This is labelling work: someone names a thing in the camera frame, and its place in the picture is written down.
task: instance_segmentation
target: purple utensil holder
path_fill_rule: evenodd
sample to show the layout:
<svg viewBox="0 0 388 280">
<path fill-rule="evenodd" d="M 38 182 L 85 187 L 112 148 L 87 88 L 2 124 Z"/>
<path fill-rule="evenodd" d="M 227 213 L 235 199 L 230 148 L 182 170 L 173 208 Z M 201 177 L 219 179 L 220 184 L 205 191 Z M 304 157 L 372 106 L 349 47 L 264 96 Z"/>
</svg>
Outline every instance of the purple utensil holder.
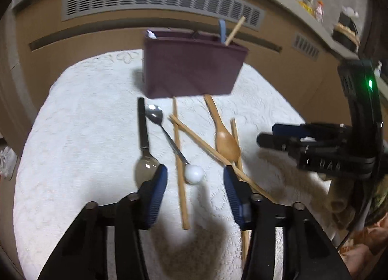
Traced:
<svg viewBox="0 0 388 280">
<path fill-rule="evenodd" d="M 232 92 L 248 53 L 246 47 L 220 43 L 218 36 L 153 31 L 144 38 L 143 80 L 148 98 L 223 95 Z"/>
</svg>

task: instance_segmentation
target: metal bolt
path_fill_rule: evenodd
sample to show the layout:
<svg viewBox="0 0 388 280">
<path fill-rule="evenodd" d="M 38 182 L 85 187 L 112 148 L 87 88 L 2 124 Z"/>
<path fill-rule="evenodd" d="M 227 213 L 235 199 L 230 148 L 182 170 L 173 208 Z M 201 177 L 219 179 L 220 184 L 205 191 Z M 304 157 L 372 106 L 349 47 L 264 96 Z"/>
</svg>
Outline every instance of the metal bolt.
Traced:
<svg viewBox="0 0 388 280">
<path fill-rule="evenodd" d="M 131 201 L 137 201 L 140 199 L 140 196 L 137 192 L 133 192 L 128 195 L 128 199 Z"/>
<path fill-rule="evenodd" d="M 94 209 L 96 206 L 98 206 L 98 203 L 96 201 L 90 201 L 86 204 L 85 208 L 88 210 Z"/>
<path fill-rule="evenodd" d="M 263 200 L 263 196 L 261 194 L 259 194 L 259 193 L 253 193 L 251 195 L 251 199 L 253 201 L 262 201 Z"/>
<path fill-rule="evenodd" d="M 302 211 L 302 210 L 305 209 L 305 205 L 303 203 L 301 203 L 301 202 L 295 202 L 294 203 L 294 208 L 296 210 Z"/>
</svg>

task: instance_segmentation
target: wooden chopstick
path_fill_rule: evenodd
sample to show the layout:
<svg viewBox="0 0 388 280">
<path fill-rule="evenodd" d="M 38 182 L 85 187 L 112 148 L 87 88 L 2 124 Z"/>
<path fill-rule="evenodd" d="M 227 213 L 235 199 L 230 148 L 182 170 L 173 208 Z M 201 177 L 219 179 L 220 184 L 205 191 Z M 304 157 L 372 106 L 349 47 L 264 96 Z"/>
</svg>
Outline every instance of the wooden chopstick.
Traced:
<svg viewBox="0 0 388 280">
<path fill-rule="evenodd" d="M 231 124 L 232 124 L 232 135 L 233 135 L 234 139 L 236 140 L 237 145 L 239 146 L 239 137 L 237 134 L 237 126 L 236 126 L 236 119 L 235 118 L 232 119 Z M 243 163 L 242 163 L 241 156 L 240 156 L 236 161 L 236 167 L 240 171 L 243 171 L 242 164 Z M 243 268 L 245 266 L 246 258 L 248 256 L 248 250 L 249 250 L 249 231 L 241 231 L 241 262 L 242 262 Z"/>
<path fill-rule="evenodd" d="M 177 100 L 175 97 L 173 97 L 173 114 L 175 117 L 178 116 Z M 179 128 L 176 124 L 174 124 L 174 142 L 177 148 L 180 149 Z M 183 162 L 180 160 L 177 154 L 175 154 L 175 163 L 177 165 L 178 172 L 178 193 L 180 212 L 182 215 L 182 227 L 184 230 L 188 230 L 190 228 L 190 222 L 189 214 L 187 213 L 185 178 L 183 176 Z"/>
<path fill-rule="evenodd" d="M 263 196 L 265 196 L 265 198 L 269 199 L 271 202 L 275 203 L 274 199 L 264 189 L 259 187 L 259 185 L 257 185 L 251 178 L 249 178 L 246 174 L 244 174 L 243 171 L 240 171 L 230 161 L 228 161 L 225 157 L 223 157 L 220 153 L 218 153 L 215 149 L 213 149 L 209 144 L 203 141 L 203 139 L 201 139 L 198 135 L 196 135 L 188 126 L 183 124 L 177 117 L 175 117 L 174 115 L 170 115 L 170 120 L 173 123 L 177 124 L 179 128 L 182 129 L 184 132 L 186 132 L 189 136 L 191 136 L 191 138 L 194 141 L 196 141 L 201 148 L 207 151 L 216 160 L 220 161 L 224 165 L 231 165 L 236 175 L 243 181 L 247 182 L 253 190 L 262 194 Z"/>
<path fill-rule="evenodd" d="M 225 46 L 229 46 L 230 42 L 232 41 L 232 39 L 234 38 L 234 36 L 236 35 L 236 33 L 239 31 L 240 27 L 242 26 L 242 24 L 245 22 L 245 16 L 241 16 L 240 20 L 238 21 L 238 23 L 236 24 L 236 26 L 234 26 L 232 32 L 229 34 L 228 38 L 225 40 Z"/>
</svg>

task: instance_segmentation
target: white tablecloth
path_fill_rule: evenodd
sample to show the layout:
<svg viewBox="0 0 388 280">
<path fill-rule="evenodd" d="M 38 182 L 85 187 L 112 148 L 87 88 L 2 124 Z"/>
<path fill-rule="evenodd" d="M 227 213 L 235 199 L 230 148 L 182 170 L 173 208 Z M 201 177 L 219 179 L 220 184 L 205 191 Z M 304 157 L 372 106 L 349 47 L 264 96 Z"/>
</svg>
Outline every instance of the white tablecloth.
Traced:
<svg viewBox="0 0 388 280">
<path fill-rule="evenodd" d="M 109 204 L 137 190 L 133 169 L 140 157 L 136 98 L 142 96 L 141 85 L 142 51 L 134 50 L 79 62 L 52 86 L 28 137 L 16 180 L 14 231 L 28 280 L 37 279 L 87 202 Z M 215 127 L 203 98 L 177 100 L 181 121 L 214 146 Z M 236 118 L 245 173 L 281 203 L 306 204 L 332 233 L 331 216 L 323 206 L 328 183 L 315 173 L 296 170 L 286 154 L 256 144 L 256 136 L 276 122 L 302 123 L 297 112 L 246 64 L 232 94 L 214 100 L 228 129 L 230 119 Z M 172 112 L 171 99 L 146 103 L 159 105 L 165 117 Z M 174 154 L 161 129 L 147 124 L 151 154 L 166 165 L 169 176 L 158 221 L 141 233 L 150 279 L 240 279 L 240 231 L 227 201 L 222 166 L 181 132 L 183 154 L 206 172 L 202 185 L 186 186 L 192 228 L 184 231 Z M 166 118 L 164 127 L 173 134 Z"/>
</svg>

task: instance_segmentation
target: white vent grille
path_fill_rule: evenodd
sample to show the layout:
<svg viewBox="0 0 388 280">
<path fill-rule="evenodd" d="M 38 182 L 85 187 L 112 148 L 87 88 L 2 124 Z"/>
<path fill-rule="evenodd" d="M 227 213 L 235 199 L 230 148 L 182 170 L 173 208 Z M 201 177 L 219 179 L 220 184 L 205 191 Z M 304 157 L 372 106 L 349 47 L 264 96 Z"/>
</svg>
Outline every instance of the white vent grille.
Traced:
<svg viewBox="0 0 388 280">
<path fill-rule="evenodd" d="M 84 15 L 127 9 L 166 9 L 237 21 L 259 28 L 265 11 L 242 0 L 62 0 L 62 20 Z"/>
<path fill-rule="evenodd" d="M 296 50 L 302 52 L 303 54 L 305 54 L 310 58 L 313 58 L 314 60 L 318 58 L 318 55 L 319 55 L 318 48 L 314 46 L 311 42 L 309 42 L 305 37 L 303 37 L 298 33 L 296 34 L 296 37 L 292 46 Z"/>
</svg>

